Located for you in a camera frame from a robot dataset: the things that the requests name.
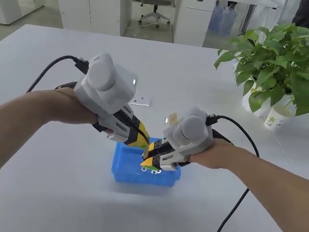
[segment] water bottle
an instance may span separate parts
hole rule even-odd
[[[221,35],[228,36],[231,33],[236,17],[237,13],[234,8],[228,7],[223,11],[219,26],[219,33]]]
[[[223,13],[223,8],[219,5],[216,5],[213,9],[211,20],[209,22],[209,26],[208,26],[209,30],[215,31],[215,32],[219,31],[220,22],[222,19],[222,13]]]

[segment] blue plastic basket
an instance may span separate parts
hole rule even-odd
[[[159,139],[151,138],[150,142],[157,140]],[[151,170],[143,172],[140,166],[143,161],[142,154],[142,149],[118,143],[112,161],[112,173],[115,181],[171,187],[176,180],[180,179],[180,167],[176,171],[161,170],[160,174],[152,174]]]

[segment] rolling chair base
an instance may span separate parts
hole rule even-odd
[[[141,15],[140,19],[139,19],[139,25],[141,25],[141,21],[146,19],[146,18],[149,18],[149,17],[154,17],[155,18],[155,21],[156,21],[156,28],[159,28],[159,19],[162,18],[162,19],[165,19],[167,21],[167,25],[170,24],[170,19],[165,17],[164,15],[160,14],[160,13],[157,13],[156,12],[157,10],[157,6],[154,7],[154,12],[150,13],[150,14],[147,14],[147,15]]]

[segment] forearm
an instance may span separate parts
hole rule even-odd
[[[259,200],[284,232],[309,231],[309,181],[249,152],[225,164]]]
[[[0,168],[47,122],[47,110],[41,92],[0,106]]]

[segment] black wire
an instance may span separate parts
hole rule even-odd
[[[227,117],[227,116],[217,115],[217,119],[220,119],[220,118],[226,119],[226,120],[234,123],[246,135],[246,137],[250,141],[250,143],[251,143],[251,145],[252,145],[252,147],[255,151],[256,156],[260,157],[259,151],[257,150],[257,147],[256,147],[255,143],[253,142],[252,138],[250,137],[250,135],[245,131],[245,129],[237,121],[235,121],[234,119]]]
[[[223,115],[218,115],[216,116],[217,119],[223,118],[226,119],[232,123],[234,123],[248,138],[248,140],[250,141],[250,143],[252,144],[255,154],[257,157],[260,157],[259,151],[257,150],[257,147],[255,145],[255,143],[253,142],[252,138],[250,137],[250,135],[245,131],[245,129],[235,120],[233,120],[230,117],[227,116],[223,116]],[[238,200],[238,202],[236,203],[236,205],[233,207],[233,209],[231,210],[231,212],[226,216],[226,218],[223,220],[223,222],[221,223],[219,229],[217,230],[217,232],[220,232],[222,230],[222,228],[224,227],[224,225],[227,223],[227,221],[231,218],[231,216],[234,214],[234,212],[237,210],[238,206],[240,205],[240,203],[243,201],[243,199],[246,197],[246,195],[248,194],[249,189],[247,188],[246,191],[242,194],[242,196],[240,197],[240,199]]]
[[[74,62],[78,62],[78,58],[74,56],[63,56],[55,59],[53,62],[51,62],[44,70],[43,72],[39,75],[39,77],[33,82],[33,84],[30,86],[30,88],[27,90],[27,93],[31,92],[34,87],[38,84],[38,82],[43,78],[43,76],[47,73],[48,70],[50,70],[55,64],[58,62],[65,60],[65,59],[72,59]]]

